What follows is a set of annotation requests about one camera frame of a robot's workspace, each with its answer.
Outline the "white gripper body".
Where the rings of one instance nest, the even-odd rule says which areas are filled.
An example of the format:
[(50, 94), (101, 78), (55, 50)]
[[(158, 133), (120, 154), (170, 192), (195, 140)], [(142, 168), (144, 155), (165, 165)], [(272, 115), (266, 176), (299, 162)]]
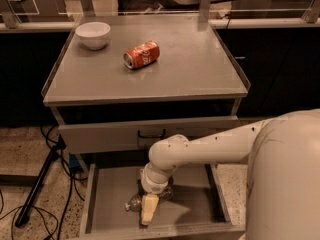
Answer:
[(154, 183), (148, 176), (144, 169), (140, 171), (141, 185), (146, 193), (161, 194), (167, 187), (168, 183)]

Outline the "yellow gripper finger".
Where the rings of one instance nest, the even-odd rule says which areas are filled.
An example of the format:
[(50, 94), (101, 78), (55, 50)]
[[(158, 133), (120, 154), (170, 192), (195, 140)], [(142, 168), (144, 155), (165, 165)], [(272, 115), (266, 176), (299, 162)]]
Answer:
[(156, 194), (146, 194), (142, 198), (141, 224), (149, 225), (152, 222), (154, 213), (159, 202)]

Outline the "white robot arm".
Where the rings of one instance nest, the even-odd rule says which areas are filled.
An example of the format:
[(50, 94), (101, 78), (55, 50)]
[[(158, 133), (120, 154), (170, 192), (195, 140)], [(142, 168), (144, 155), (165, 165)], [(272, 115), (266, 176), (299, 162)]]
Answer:
[(186, 164), (246, 163), (246, 240), (320, 240), (320, 110), (275, 118), (188, 140), (154, 143), (141, 172), (160, 194)]

